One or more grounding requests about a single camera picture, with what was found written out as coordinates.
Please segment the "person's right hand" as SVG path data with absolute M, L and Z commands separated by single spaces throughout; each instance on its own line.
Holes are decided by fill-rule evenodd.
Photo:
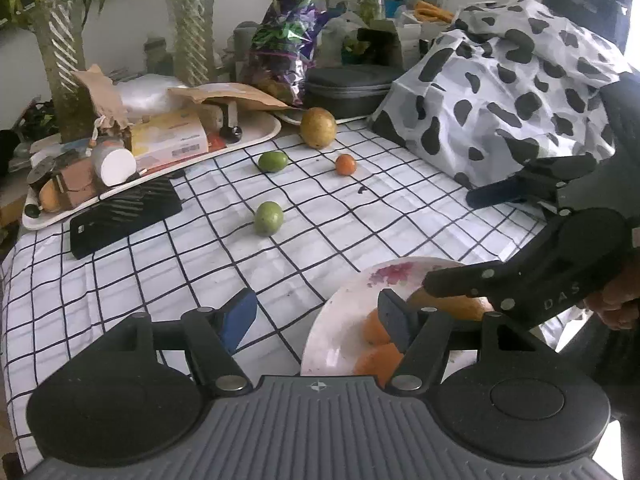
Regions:
M 590 294 L 585 305 L 612 330 L 631 330 L 639 321 L 639 295 L 639 260 L 634 259 L 600 292 Z

